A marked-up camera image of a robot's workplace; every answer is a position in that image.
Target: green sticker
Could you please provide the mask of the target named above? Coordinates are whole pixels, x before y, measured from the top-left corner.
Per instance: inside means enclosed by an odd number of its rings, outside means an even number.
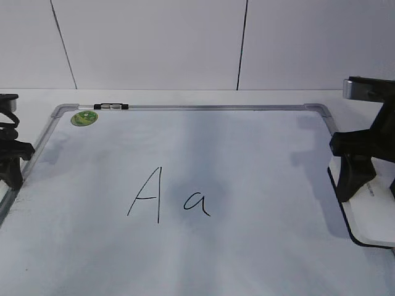
[[[91,125],[98,119],[98,114],[93,111],[82,111],[72,117],[72,124],[75,126]]]

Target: whiteboard surface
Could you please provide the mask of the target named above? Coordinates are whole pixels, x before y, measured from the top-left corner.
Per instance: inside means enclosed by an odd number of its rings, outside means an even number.
[[[348,237],[317,113],[99,111],[87,127],[74,113],[0,228],[3,295],[395,293],[392,253]],[[158,167],[159,224],[158,198],[127,216]],[[210,216],[184,209],[195,192]]]

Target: round sticker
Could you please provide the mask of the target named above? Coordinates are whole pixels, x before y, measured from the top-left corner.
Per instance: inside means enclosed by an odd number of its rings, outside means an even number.
[[[72,124],[75,126],[91,125],[98,119],[98,114],[93,111],[82,111],[72,117]]]

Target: plastic corner piece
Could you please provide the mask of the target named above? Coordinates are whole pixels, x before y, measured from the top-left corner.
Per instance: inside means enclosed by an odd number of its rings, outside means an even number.
[[[55,108],[55,110],[52,112],[51,117],[52,118],[59,118],[62,117],[63,114],[67,111],[74,111],[78,110],[79,104],[61,104]]]

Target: white wall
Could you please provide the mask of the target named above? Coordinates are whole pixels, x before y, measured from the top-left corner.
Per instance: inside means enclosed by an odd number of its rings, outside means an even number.
[[[0,88],[74,88],[49,0],[0,0]]]
[[[394,0],[249,0],[240,89],[395,79]]]
[[[246,0],[53,0],[78,88],[236,89]],[[249,0],[240,89],[395,79],[395,0]],[[74,88],[50,0],[0,0],[0,88]]]
[[[245,0],[53,4],[78,88],[236,88]]]

